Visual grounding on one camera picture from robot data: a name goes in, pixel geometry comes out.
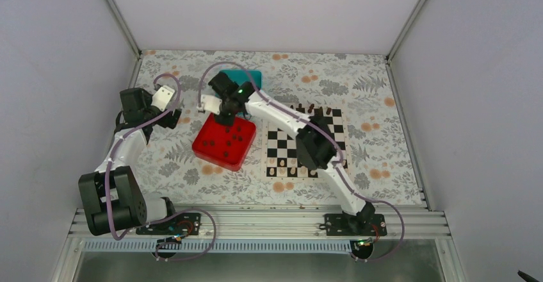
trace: black object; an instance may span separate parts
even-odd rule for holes
[[[105,173],[89,173],[79,179],[79,194],[85,209],[86,223],[92,235],[109,233],[104,188]],[[141,226],[147,220],[147,210],[142,192],[130,167],[118,167],[109,173],[109,186],[117,189],[118,199],[111,202],[116,229]]]
[[[365,260],[373,253],[373,243],[361,244],[360,242],[351,240],[351,252],[357,258]]]
[[[237,113],[247,114],[245,103],[249,96],[254,93],[251,82],[244,82],[241,86],[228,78],[224,72],[219,72],[208,83],[222,100],[219,107],[219,114],[215,115],[215,122],[224,126],[233,126]]]
[[[115,132],[139,126],[162,113],[159,108],[151,105],[152,95],[142,88],[128,88],[121,91],[120,102],[122,104],[124,123],[117,124],[118,119],[116,119],[117,125],[115,127]],[[177,109],[173,112],[168,112],[164,117],[155,122],[155,124],[164,128],[174,129],[180,116],[181,110]],[[149,142],[153,125],[154,124],[150,124],[142,128],[147,142]]]
[[[385,216],[375,213],[375,207],[366,202],[364,208],[356,216],[347,213],[328,213],[324,216],[320,229],[326,230],[327,236],[375,236],[372,224],[377,227],[379,236],[386,236]]]
[[[149,228],[142,226],[136,229],[138,235],[183,235],[188,232],[189,224],[180,223],[182,221],[190,221],[194,228],[187,235],[198,235],[200,231],[200,219],[199,213],[182,213],[172,220],[163,222],[161,224],[151,225]]]
[[[313,115],[309,117],[309,121],[332,137],[324,117]],[[336,149],[332,143],[309,125],[298,129],[296,150],[298,161],[309,170],[318,168],[326,170],[328,162],[336,155]]]
[[[519,275],[519,277],[521,277],[523,280],[525,280],[526,282],[539,282],[537,281],[535,278],[529,276],[528,274],[525,274],[523,273],[522,271],[518,271],[517,274]]]

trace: robotic arm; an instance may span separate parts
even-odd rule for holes
[[[349,226],[354,233],[360,233],[369,227],[369,221],[375,213],[375,208],[349,191],[344,183],[348,179],[347,172],[342,166],[341,155],[321,133],[304,122],[310,122],[322,131],[331,135],[323,117],[300,113],[286,106],[282,111],[273,105],[283,106],[270,96],[260,91],[256,93],[250,82],[238,86],[222,72],[217,74],[209,83],[219,95],[202,95],[199,111],[209,111],[215,114],[219,124],[231,126],[238,112],[249,113],[251,116],[266,119],[285,131],[296,140],[298,161],[309,170],[316,170],[321,178],[325,178],[334,194],[341,203],[341,209],[348,216]]]
[[[113,147],[93,173],[82,175],[79,179],[79,193],[88,228],[93,235],[110,232],[105,203],[106,169],[109,162],[112,162],[109,170],[109,185],[111,189],[116,190],[117,195],[117,198],[111,202],[111,213],[116,229],[138,227],[175,212],[168,198],[142,194],[131,166],[137,162],[140,153],[149,143],[153,125],[158,124],[164,128],[174,129],[181,111],[168,112],[155,123],[136,129],[127,136],[134,128],[162,114],[174,93],[175,91],[168,86],[158,86],[154,95],[142,88],[121,91],[124,123],[117,123]]]

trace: metal frame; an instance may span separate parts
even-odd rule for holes
[[[436,239],[435,246],[439,255],[439,261],[441,262],[445,282],[466,282],[452,238]]]
[[[66,239],[53,273],[52,282],[72,282],[74,280],[84,246],[85,240],[83,239]]]
[[[191,208],[190,205],[178,205],[176,210]],[[359,240],[363,236],[326,236],[325,230],[318,229],[324,222],[324,214],[341,213],[338,205],[306,206],[297,205],[195,205],[207,210],[217,221],[219,239],[244,240]],[[399,239],[400,219],[388,206],[376,205],[376,212],[385,215],[388,235],[382,240]],[[428,211],[422,207],[399,206],[405,221],[405,239],[447,239],[450,231],[442,211]],[[202,215],[200,235],[194,239],[211,239],[213,227],[211,221]],[[85,213],[77,210],[69,238],[95,238],[86,224]],[[111,238],[106,234],[101,238]],[[163,238],[164,236],[145,235],[145,238]],[[129,233],[126,238],[142,238],[142,235]]]
[[[121,32],[124,35],[127,43],[130,45],[132,52],[134,53],[136,58],[139,58],[141,54],[141,49],[138,47],[138,44],[136,43],[134,36],[130,32],[130,29],[128,28],[128,25],[126,24],[126,21],[124,21],[124,18],[122,17],[120,10],[118,9],[117,4],[115,3],[115,0],[105,0],[105,1],[107,2],[109,6],[109,10],[111,11],[113,18],[119,25],[119,28],[121,29]]]
[[[396,53],[398,52],[401,46],[401,43],[403,42],[405,36],[407,35],[409,30],[413,26],[413,23],[415,22],[415,20],[419,17],[419,14],[427,1],[428,0],[419,0],[417,1],[417,4],[415,4],[415,7],[413,8],[413,10],[411,11],[411,14],[409,15],[409,18],[407,19],[407,21],[405,21],[405,24],[403,25],[403,28],[401,29],[400,34],[398,35],[398,37],[396,37],[396,40],[394,41],[394,44],[389,54],[387,55],[387,60],[389,61],[389,63],[394,58],[394,56],[396,56]]]
[[[401,95],[398,91],[398,86],[396,85],[396,80],[394,79],[394,74],[392,72],[392,68],[389,63],[386,64],[386,68],[387,68],[387,73],[389,75],[389,80],[391,83],[394,100],[396,101],[396,107],[398,109],[398,116],[400,117],[400,123],[403,129],[405,143],[407,145],[409,156],[411,157],[411,164],[413,164],[413,173],[415,174],[415,179],[417,180],[417,184],[419,185],[419,188],[421,189],[421,193],[424,193],[425,195],[425,201],[426,201],[426,204],[428,205],[428,210],[433,210],[435,208],[434,199],[432,197],[432,193],[430,192],[431,190],[428,188],[428,185],[424,181],[423,176],[422,176],[421,166],[419,164],[417,152],[415,150],[415,147],[413,146],[413,139],[411,138],[409,125],[407,124],[405,112],[403,111],[403,105],[401,103]]]

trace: wire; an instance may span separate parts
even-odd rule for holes
[[[377,227],[375,226],[375,224],[372,224],[371,227],[373,228],[373,230],[375,231],[375,241],[373,243],[376,243],[379,241],[379,229],[377,229]]]
[[[201,108],[202,106],[202,100],[201,100],[201,94],[202,94],[202,87],[203,87],[203,84],[204,84],[204,79],[206,77],[206,75],[208,74],[208,72],[213,69],[214,67],[217,67],[219,65],[233,65],[241,70],[243,70],[243,72],[247,75],[247,77],[249,78],[249,81],[251,82],[252,86],[253,86],[253,89],[255,90],[255,92],[257,93],[258,96],[260,96],[260,98],[265,101],[267,104],[269,104],[270,106],[288,114],[289,116],[293,117],[295,120],[298,120],[306,125],[309,125],[309,127],[311,127],[312,129],[315,129],[316,131],[318,131],[318,133],[320,133],[321,135],[323,135],[323,137],[325,137],[329,142],[332,143],[332,145],[334,146],[334,148],[336,148],[336,151],[337,153],[339,154],[339,159],[338,161],[335,161],[335,162],[332,162],[332,165],[334,166],[336,172],[339,174],[339,177],[341,178],[341,181],[343,182],[343,184],[345,185],[345,187],[349,190],[349,192],[351,192],[351,194],[353,194],[355,197],[358,197],[359,199],[362,199],[366,202],[370,202],[370,203],[382,203],[382,204],[385,204],[385,205],[388,205],[390,206],[395,212],[396,214],[398,215],[398,217],[400,218],[400,222],[401,222],[401,236],[400,236],[400,241],[398,242],[398,244],[396,245],[396,247],[394,247],[394,249],[392,249],[390,252],[388,252],[387,254],[379,257],[379,258],[375,258],[375,259],[372,259],[370,261],[377,261],[377,260],[383,260],[384,258],[387,258],[389,257],[390,255],[392,255],[393,253],[395,253],[401,246],[401,244],[403,243],[403,238],[405,237],[405,223],[403,221],[403,217],[400,213],[400,211],[397,209],[397,207],[395,207],[394,205],[392,205],[390,202],[388,201],[385,201],[385,200],[374,200],[374,199],[370,199],[368,197],[364,197],[363,195],[360,195],[359,193],[357,193],[350,185],[349,183],[347,182],[347,180],[345,179],[345,177],[341,174],[341,171],[339,171],[339,167],[341,166],[342,162],[343,162],[343,152],[341,151],[341,148],[339,147],[339,145],[336,143],[336,141],[331,137],[329,136],[327,133],[325,133],[322,129],[320,129],[318,126],[316,126],[315,124],[309,122],[308,120],[305,120],[301,117],[299,117],[296,113],[292,112],[289,108],[287,108],[286,106],[283,106],[281,104],[276,104],[274,103],[273,101],[270,101],[264,94],[262,94],[260,92],[260,89],[258,89],[258,86],[256,85],[255,81],[254,81],[254,78],[253,76],[251,75],[251,73],[249,73],[249,71],[246,70],[246,68],[244,68],[243,66],[241,66],[240,64],[237,64],[236,62],[232,62],[232,61],[221,61],[221,62],[217,62],[215,64],[213,64],[212,66],[208,67],[206,69],[206,71],[204,71],[202,77],[200,78],[200,83],[199,83],[199,87],[198,87],[198,97],[197,97],[197,101],[198,101],[198,107]]]
[[[162,223],[162,222],[166,222],[170,219],[173,219],[175,217],[177,217],[178,215],[181,215],[183,213],[186,213],[186,212],[193,212],[193,211],[196,211],[196,212],[201,212],[201,213],[204,213],[206,214],[208,217],[209,217],[209,220],[211,220],[211,223],[213,225],[213,238],[211,239],[211,243],[209,243],[209,246],[203,250],[202,252],[196,254],[196,255],[193,255],[193,256],[188,256],[186,258],[163,258],[163,257],[160,257],[158,255],[158,251],[160,250],[160,248],[164,247],[165,245],[169,245],[169,244],[177,244],[177,245],[180,245],[181,243],[180,242],[163,242],[161,244],[158,244],[155,248],[155,251],[154,251],[154,256],[156,257],[156,260],[157,261],[188,261],[188,260],[194,260],[195,258],[199,258],[203,255],[205,255],[207,252],[209,252],[209,250],[211,250],[211,248],[213,248],[213,245],[215,245],[215,240],[217,239],[217,224],[215,222],[215,220],[213,219],[213,217],[211,216],[210,213],[208,213],[207,211],[203,210],[202,208],[189,208],[187,210],[182,210],[182,211],[179,211],[169,217],[166,217],[164,219],[160,219],[160,220],[156,220],[156,221],[153,221],[149,224],[157,224],[157,223]]]
[[[183,221],[179,221],[177,223],[177,226],[180,226],[181,224],[186,224],[188,225],[189,227],[187,228],[187,236],[190,235],[190,233],[192,233],[192,230],[194,229],[194,224],[188,220],[183,220]]]
[[[130,231],[130,229],[125,229],[124,232],[122,232],[121,235],[118,235],[117,231],[115,230],[115,223],[113,222],[113,210],[112,210],[112,206],[111,206],[111,191],[109,190],[109,173],[111,172],[111,166],[113,165],[113,157],[115,157],[115,153],[117,152],[117,149],[119,148],[121,143],[126,138],[128,138],[129,135],[131,135],[135,131],[138,131],[139,129],[144,128],[145,126],[147,126],[149,124],[152,124],[152,123],[162,119],[163,117],[166,116],[166,114],[168,114],[169,112],[174,111],[175,108],[177,107],[177,105],[179,104],[179,98],[181,96],[181,84],[179,83],[179,79],[177,79],[172,74],[160,74],[156,78],[154,78],[153,85],[156,83],[156,81],[158,79],[160,79],[162,77],[170,77],[177,84],[177,91],[175,93],[175,101],[170,105],[170,107],[168,109],[164,110],[164,112],[159,114],[157,117],[155,117],[155,118],[153,118],[151,120],[148,120],[147,122],[145,122],[143,124],[140,124],[140,125],[134,127],[133,129],[130,129],[127,133],[122,135],[122,137],[120,137],[119,140],[117,142],[115,142],[115,144],[111,148],[111,153],[109,154],[108,164],[106,166],[106,174],[105,174],[105,179],[106,180],[104,181],[104,188],[106,190],[106,211],[108,213],[109,230],[111,231],[111,235],[115,240],[123,239],[126,236],[126,234]]]

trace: teal box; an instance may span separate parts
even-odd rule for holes
[[[258,89],[262,89],[262,72],[259,70],[248,70],[253,77]],[[225,73],[230,80],[242,85],[246,81],[250,81],[247,74],[241,69],[223,69],[221,72]]]

